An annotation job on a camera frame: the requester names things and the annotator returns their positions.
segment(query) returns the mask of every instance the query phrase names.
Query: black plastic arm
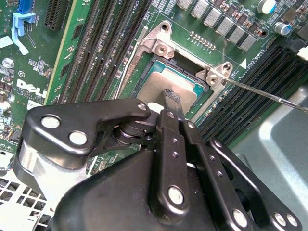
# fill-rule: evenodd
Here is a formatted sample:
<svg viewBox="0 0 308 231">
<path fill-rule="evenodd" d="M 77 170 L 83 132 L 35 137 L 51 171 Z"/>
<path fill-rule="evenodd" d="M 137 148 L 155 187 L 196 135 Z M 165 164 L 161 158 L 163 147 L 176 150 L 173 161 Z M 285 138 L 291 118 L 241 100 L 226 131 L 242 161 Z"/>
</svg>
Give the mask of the black plastic arm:
<svg viewBox="0 0 308 231">
<path fill-rule="evenodd" d="M 104 145 L 116 125 L 124 121 L 146 120 L 150 113 L 150 109 L 138 99 L 37 107 L 26 115 L 22 139 L 58 165 L 76 169 L 82 167 L 89 157 L 104 152 Z M 60 125 L 48 128 L 56 126 L 56 123 L 51 123 L 45 127 L 42 119 L 47 116 L 58 120 Z M 73 143 L 70 139 L 72 132 L 85 135 L 86 142 Z"/>
</svg>

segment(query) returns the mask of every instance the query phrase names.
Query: silver rivet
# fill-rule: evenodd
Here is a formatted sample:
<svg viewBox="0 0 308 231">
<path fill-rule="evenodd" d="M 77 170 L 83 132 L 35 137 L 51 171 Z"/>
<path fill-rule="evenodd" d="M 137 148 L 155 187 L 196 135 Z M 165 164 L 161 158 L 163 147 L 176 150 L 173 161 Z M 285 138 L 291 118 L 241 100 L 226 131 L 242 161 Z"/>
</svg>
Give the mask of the silver rivet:
<svg viewBox="0 0 308 231">
<path fill-rule="evenodd" d="M 60 120 L 53 116 L 46 116 L 40 122 L 46 128 L 57 128 L 60 126 Z"/>
<path fill-rule="evenodd" d="M 287 214 L 287 218 L 288 218 L 289 222 L 291 223 L 291 225 L 298 226 L 297 221 L 295 220 L 295 218 L 292 215 Z"/>
<path fill-rule="evenodd" d="M 245 217 L 245 215 L 240 211 L 240 210 L 233 210 L 233 216 L 235 221 L 242 226 L 243 228 L 245 228 L 247 226 L 247 219 Z"/>
<path fill-rule="evenodd" d="M 168 115 L 170 118 L 174 119 L 174 115 L 173 115 L 172 112 L 167 112 L 167 115 Z"/>
<path fill-rule="evenodd" d="M 219 148 L 222 147 L 222 145 L 221 145 L 221 143 L 220 143 L 219 141 L 214 141 L 214 144 L 215 144 L 217 147 L 219 147 Z"/>
<path fill-rule="evenodd" d="M 69 134 L 69 139 L 72 143 L 83 145 L 87 142 L 87 136 L 82 131 L 73 131 Z"/>
<path fill-rule="evenodd" d="M 194 124 L 193 124 L 192 122 L 188 122 L 188 126 L 189 126 L 190 128 L 194 128 Z"/>
<path fill-rule="evenodd" d="M 177 204 L 177 205 L 182 204 L 183 201 L 184 201 L 184 197 L 183 197 L 182 192 L 176 187 L 171 186 L 168 189 L 168 195 L 169 195 L 171 201 L 173 203 Z"/>
<path fill-rule="evenodd" d="M 146 111 L 146 106 L 145 106 L 144 104 L 139 103 L 139 104 L 138 104 L 138 107 L 139 107 L 141 110 Z"/>
<path fill-rule="evenodd" d="M 274 215 L 275 215 L 275 218 L 276 218 L 276 220 L 278 221 L 278 223 L 280 225 L 282 225 L 282 226 L 286 226 L 287 225 L 285 220 L 283 219 L 283 217 L 279 213 L 275 213 Z"/>
</svg>

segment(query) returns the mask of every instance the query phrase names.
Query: screw hole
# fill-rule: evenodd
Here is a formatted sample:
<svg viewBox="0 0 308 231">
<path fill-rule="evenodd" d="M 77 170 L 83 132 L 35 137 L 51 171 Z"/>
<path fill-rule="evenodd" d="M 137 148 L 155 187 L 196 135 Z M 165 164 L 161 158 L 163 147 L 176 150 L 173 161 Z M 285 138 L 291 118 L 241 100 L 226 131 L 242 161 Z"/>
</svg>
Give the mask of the screw hole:
<svg viewBox="0 0 308 231">
<path fill-rule="evenodd" d="M 153 139 L 153 133 L 151 133 L 151 132 L 145 134 L 144 136 L 145 136 L 145 138 L 146 138 L 147 141 Z"/>
<path fill-rule="evenodd" d="M 222 172 L 221 171 L 217 171 L 217 176 L 222 177 Z"/>
<path fill-rule="evenodd" d="M 173 156 L 174 158 L 178 158 L 179 154 L 178 154 L 177 152 L 173 152 L 173 153 L 172 153 L 172 156 Z"/>
<path fill-rule="evenodd" d="M 229 71 L 230 70 L 230 65 L 229 64 L 225 64 L 223 67 L 222 67 L 222 69 L 224 70 L 224 71 Z"/>
<path fill-rule="evenodd" d="M 216 83 L 216 79 L 215 78 L 211 79 L 211 85 L 214 85 L 215 83 Z"/>
<path fill-rule="evenodd" d="M 168 26 L 166 24 L 163 24 L 162 25 L 162 30 L 167 32 L 168 31 Z"/>
<path fill-rule="evenodd" d="M 164 47 L 160 47 L 158 53 L 163 54 L 166 51 Z"/>
</svg>

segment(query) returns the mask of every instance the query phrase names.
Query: white triangle marking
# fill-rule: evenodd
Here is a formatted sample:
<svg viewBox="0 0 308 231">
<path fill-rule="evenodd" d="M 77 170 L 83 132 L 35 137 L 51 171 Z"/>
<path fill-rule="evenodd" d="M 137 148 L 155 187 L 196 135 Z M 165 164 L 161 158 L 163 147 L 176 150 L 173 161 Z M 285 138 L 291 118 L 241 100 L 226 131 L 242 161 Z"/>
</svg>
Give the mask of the white triangle marking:
<svg viewBox="0 0 308 231">
<path fill-rule="evenodd" d="M 244 59 L 242 63 L 240 64 L 240 66 L 246 70 L 247 69 L 247 59 Z"/>
</svg>

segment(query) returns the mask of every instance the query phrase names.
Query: gray metal panel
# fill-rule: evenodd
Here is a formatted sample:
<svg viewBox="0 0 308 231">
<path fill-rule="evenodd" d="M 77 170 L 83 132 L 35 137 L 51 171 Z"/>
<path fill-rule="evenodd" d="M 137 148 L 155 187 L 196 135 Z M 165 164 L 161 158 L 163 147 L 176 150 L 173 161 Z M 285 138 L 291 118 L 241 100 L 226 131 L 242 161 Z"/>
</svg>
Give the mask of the gray metal panel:
<svg viewBox="0 0 308 231">
<path fill-rule="evenodd" d="M 289 100 L 308 106 L 308 84 Z M 280 106 L 233 151 L 308 230 L 308 115 Z"/>
</svg>

